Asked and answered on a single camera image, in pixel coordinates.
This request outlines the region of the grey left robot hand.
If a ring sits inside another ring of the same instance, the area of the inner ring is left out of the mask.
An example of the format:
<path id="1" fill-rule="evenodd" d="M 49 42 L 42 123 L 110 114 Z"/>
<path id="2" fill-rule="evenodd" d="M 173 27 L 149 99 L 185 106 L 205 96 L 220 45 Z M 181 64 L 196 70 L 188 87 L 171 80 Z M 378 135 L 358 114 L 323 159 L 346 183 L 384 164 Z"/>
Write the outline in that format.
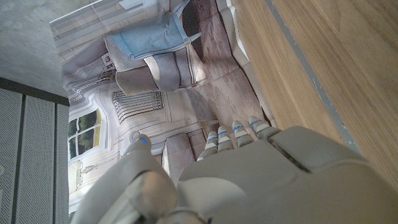
<path id="1" fill-rule="evenodd" d="M 133 135 L 89 189 L 73 223 L 396 223 L 397 190 L 350 148 L 310 129 L 255 116 L 211 132 L 172 182 Z"/>

